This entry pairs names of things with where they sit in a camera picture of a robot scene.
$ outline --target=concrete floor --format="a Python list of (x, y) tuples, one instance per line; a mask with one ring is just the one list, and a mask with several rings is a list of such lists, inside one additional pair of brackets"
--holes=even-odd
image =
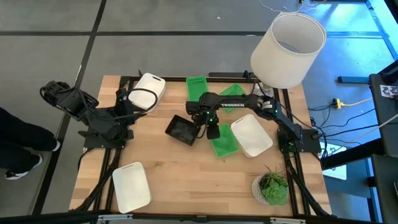
[[(8, 1), (0, 0), (0, 31), (4, 30), (67, 30), (90, 31), (100, 0), (89, 1)], [(295, 1), (265, 1), (275, 10), (297, 10)], [(386, 10), (377, 4), (380, 15)], [(363, 3), (326, 3), (306, 12), (320, 21), (327, 31), (377, 31)], [(160, 30), (224, 30), (264, 31), (278, 12), (262, 7), (258, 0), (113, 0), (108, 1), (99, 26), (100, 31)], [(396, 46), (397, 29), (391, 17), (383, 15), (387, 32)], [(123, 36), (97, 37), (88, 61), (81, 89), (97, 96), (103, 75), (137, 75), (141, 69), (160, 76), (195, 76), (208, 72), (242, 72), (250, 70), (250, 55), (261, 37), (243, 36)], [(39, 88), (50, 80), (73, 84), (88, 42), (88, 37), (0, 37), (0, 105), (21, 119), (55, 132), (61, 112), (46, 104)], [(366, 85), (339, 85), (340, 75), (366, 77), (393, 61), (382, 39), (329, 38), (303, 81), (309, 107), (325, 105), (332, 98), (345, 103), (371, 96)], [(368, 101), (358, 106), (332, 110), (327, 124), (343, 124), (357, 114), (373, 108)], [(325, 111), (311, 115), (317, 123), (325, 119)], [(344, 129), (376, 124), (376, 115), (369, 113), (352, 120)], [(85, 126), (71, 121), (55, 169), (44, 213), (66, 212), (77, 173), (77, 160), (83, 138), (77, 131)], [(335, 133), (340, 129), (327, 129)], [(361, 131), (344, 133), (336, 139), (350, 140)], [(375, 132), (359, 140), (378, 138)], [(49, 154), (43, 154), (44, 165)], [(348, 167), (364, 169), (364, 162)], [(45, 172), (40, 166), (18, 181), (0, 178), (0, 217), (27, 215), (32, 209), (39, 183)], [(348, 174), (353, 181), (359, 174)], [(366, 187), (362, 193), (339, 189), (341, 182), (326, 178), (333, 213), (339, 217), (368, 220)], [(160, 223), (139, 221), (139, 223)]]

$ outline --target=white lampshade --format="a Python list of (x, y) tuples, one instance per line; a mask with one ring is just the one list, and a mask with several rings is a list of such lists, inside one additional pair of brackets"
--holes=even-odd
[(326, 31), (301, 13), (280, 13), (251, 55), (251, 68), (264, 84), (291, 88), (302, 82), (326, 42)]

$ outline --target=green tray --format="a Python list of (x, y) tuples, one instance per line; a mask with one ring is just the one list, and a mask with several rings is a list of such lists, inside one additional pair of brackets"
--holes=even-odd
[(201, 95), (208, 91), (206, 77), (204, 76), (187, 78), (185, 82), (187, 83), (190, 101), (199, 101)]
[[(246, 94), (244, 92), (244, 90), (242, 89), (242, 87), (239, 84), (234, 84), (231, 85), (230, 87), (228, 87), (228, 89), (222, 91), (220, 93), (220, 96), (230, 96), (230, 95), (242, 95), (242, 94)], [(232, 111), (234, 108), (223, 108), (224, 110), (226, 110), (227, 112)]]
[(228, 124), (220, 126), (220, 138), (211, 140), (211, 143), (217, 158), (227, 156), (239, 150), (235, 136)]

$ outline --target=person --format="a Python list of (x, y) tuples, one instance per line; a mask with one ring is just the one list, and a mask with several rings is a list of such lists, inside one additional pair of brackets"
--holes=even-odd
[(7, 170), (7, 180), (26, 176), (43, 161), (40, 154), (32, 154), (23, 147), (54, 152), (60, 145), (49, 130), (25, 123), (0, 108), (0, 169)]

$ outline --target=black tray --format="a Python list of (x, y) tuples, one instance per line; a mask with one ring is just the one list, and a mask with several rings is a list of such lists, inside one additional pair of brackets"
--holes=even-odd
[(195, 142), (200, 129), (195, 128), (193, 122), (174, 115), (165, 131), (166, 134), (190, 146)]

